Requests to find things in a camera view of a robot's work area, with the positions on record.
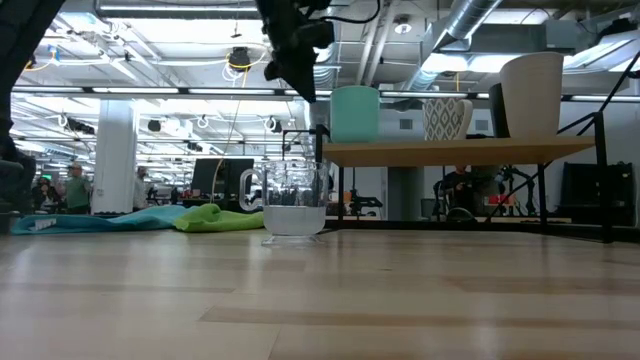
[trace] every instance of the glass pitcher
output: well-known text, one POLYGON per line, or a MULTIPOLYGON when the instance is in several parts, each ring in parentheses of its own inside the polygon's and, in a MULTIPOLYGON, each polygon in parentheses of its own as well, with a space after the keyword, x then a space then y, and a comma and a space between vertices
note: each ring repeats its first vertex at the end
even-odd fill
MULTIPOLYGON (((242 173, 240 194, 246 193, 246 179, 251 175, 255 175, 262 186, 264 226, 273 234, 263 244, 293 241, 293 237, 317 241, 314 235, 324 228, 329 196, 325 165, 313 161, 265 162, 261 171, 249 169, 242 173)), ((240 201, 240 206, 245 211, 253 211, 259 203, 240 201)))

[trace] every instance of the black speaker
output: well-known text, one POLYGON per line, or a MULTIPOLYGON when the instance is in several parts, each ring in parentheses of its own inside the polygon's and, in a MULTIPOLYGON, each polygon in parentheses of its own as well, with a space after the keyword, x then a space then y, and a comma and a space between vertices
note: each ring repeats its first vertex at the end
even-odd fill
POLYGON ((502 84, 500 83, 489 88, 489 109, 491 110, 491 119, 493 120, 493 136, 497 138, 509 137, 507 113, 504 110, 502 84))

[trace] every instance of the wooden tabletop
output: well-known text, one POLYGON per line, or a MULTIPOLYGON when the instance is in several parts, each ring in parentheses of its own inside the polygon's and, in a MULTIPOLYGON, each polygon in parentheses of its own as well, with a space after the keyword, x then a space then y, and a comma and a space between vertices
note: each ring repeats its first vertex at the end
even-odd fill
POLYGON ((0 236, 2 360, 637 360, 640 247, 470 231, 0 236))
POLYGON ((541 164, 594 146, 591 136, 468 139, 407 143, 325 144, 324 157, 343 167, 541 164))

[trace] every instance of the red object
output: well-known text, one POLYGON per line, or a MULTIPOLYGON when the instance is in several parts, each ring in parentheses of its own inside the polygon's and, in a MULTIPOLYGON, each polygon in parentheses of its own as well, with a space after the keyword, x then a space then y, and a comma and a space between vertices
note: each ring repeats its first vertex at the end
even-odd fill
MULTIPOLYGON (((489 195, 488 199, 488 205, 498 205, 502 200, 506 199, 507 195, 489 195)), ((513 205, 515 203, 514 201, 514 197, 511 196, 511 198, 509 200, 507 200, 503 205, 513 205)))

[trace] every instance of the spotlight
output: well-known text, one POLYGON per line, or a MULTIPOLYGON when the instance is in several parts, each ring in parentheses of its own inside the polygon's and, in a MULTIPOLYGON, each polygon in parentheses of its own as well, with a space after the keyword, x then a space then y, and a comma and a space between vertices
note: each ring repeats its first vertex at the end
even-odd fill
POLYGON ((244 73, 251 69, 251 67, 247 67, 249 64, 251 64, 249 49, 246 47, 233 48, 231 55, 229 55, 229 67, 231 70, 238 73, 244 73))
POLYGON ((149 124, 147 124, 147 129, 151 132, 159 132, 160 129, 162 129, 162 126, 160 126, 160 121, 150 120, 149 124))
POLYGON ((403 14, 396 16, 393 23, 396 25, 394 31, 396 34, 404 35, 411 31, 411 25, 409 25, 409 15, 403 14))

